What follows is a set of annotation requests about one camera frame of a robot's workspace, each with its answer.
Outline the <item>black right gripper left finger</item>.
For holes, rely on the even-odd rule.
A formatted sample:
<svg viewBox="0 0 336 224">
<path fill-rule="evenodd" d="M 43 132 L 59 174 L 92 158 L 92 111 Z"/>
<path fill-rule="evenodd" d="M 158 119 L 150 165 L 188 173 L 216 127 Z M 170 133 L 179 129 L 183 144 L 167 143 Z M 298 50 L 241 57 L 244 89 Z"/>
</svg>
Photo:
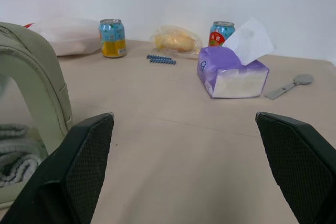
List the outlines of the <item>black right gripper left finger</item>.
<svg viewBox="0 0 336 224">
<path fill-rule="evenodd" d="M 1 223 L 91 223 L 104 182 L 113 113 L 74 125 L 37 168 Z"/>
</svg>

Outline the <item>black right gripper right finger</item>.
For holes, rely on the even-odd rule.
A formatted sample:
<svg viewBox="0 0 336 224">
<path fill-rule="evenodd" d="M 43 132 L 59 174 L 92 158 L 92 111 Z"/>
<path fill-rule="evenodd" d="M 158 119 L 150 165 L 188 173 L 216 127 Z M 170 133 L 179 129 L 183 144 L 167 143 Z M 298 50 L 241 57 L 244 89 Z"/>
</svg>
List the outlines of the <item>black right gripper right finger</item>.
<svg viewBox="0 0 336 224">
<path fill-rule="evenodd" d="M 335 223 L 335 148 L 310 124 L 255 117 L 272 175 L 299 223 Z"/>
</svg>

